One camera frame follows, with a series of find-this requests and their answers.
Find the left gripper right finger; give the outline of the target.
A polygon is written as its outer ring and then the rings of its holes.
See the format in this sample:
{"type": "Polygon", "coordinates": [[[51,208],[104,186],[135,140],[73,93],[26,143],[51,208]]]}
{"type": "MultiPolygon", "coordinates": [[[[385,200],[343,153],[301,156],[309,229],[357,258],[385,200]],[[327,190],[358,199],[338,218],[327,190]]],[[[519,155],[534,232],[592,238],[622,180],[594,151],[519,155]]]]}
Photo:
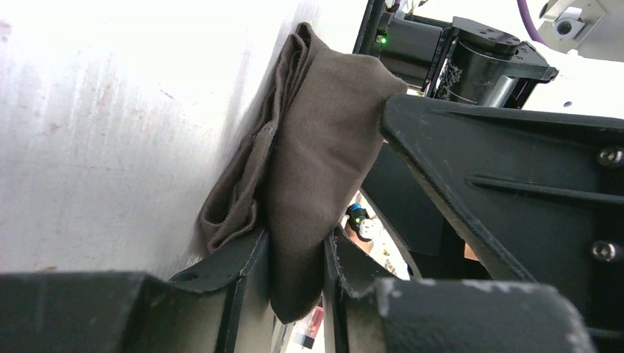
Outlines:
{"type": "Polygon", "coordinates": [[[390,274],[341,230],[325,253],[328,352],[594,352],[578,311],[554,288],[390,274]]]}

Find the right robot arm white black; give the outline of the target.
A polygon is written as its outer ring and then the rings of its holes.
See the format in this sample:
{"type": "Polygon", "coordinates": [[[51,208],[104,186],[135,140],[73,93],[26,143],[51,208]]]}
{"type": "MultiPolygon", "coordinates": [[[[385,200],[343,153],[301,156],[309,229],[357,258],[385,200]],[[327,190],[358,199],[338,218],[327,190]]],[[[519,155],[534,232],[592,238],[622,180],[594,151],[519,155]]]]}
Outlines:
{"type": "Polygon", "coordinates": [[[423,97],[386,106],[363,189],[408,273],[556,287],[607,349],[623,345],[623,121],[527,111],[558,71],[466,18],[371,1],[355,45],[423,97]]]}

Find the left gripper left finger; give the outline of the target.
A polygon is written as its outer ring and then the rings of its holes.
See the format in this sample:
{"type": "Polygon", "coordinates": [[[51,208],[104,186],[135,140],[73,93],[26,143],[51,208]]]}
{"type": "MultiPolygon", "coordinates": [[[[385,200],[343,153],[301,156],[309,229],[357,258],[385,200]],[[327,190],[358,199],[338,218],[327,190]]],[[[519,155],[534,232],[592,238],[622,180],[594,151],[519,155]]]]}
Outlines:
{"type": "Polygon", "coordinates": [[[268,352],[259,226],[169,281],[143,272],[1,276],[3,352],[268,352]]]}

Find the olive underwear beige waistband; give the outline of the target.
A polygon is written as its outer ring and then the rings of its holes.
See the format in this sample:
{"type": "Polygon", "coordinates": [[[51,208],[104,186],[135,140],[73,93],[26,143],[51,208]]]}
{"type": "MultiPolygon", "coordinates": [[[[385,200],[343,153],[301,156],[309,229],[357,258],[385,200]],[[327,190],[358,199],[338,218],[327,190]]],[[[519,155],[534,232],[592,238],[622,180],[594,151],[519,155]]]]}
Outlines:
{"type": "Polygon", "coordinates": [[[284,324],[319,300],[323,241],[379,155],[387,99],[407,89],[378,58],[334,51],[308,23],[284,43],[257,123],[199,214],[210,252],[266,221],[270,302],[284,324]]]}

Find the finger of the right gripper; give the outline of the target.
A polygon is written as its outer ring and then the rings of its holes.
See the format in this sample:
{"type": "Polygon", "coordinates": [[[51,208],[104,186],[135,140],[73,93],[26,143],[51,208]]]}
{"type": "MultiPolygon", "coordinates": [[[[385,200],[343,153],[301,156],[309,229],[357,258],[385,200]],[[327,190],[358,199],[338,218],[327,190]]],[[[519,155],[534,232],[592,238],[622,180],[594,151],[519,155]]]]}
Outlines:
{"type": "Polygon", "coordinates": [[[492,278],[623,330],[622,120],[397,95],[380,129],[492,278]]]}
{"type": "Polygon", "coordinates": [[[464,256],[466,243],[416,181],[401,156],[383,144],[362,191],[398,242],[416,277],[490,279],[477,260],[464,256]]]}

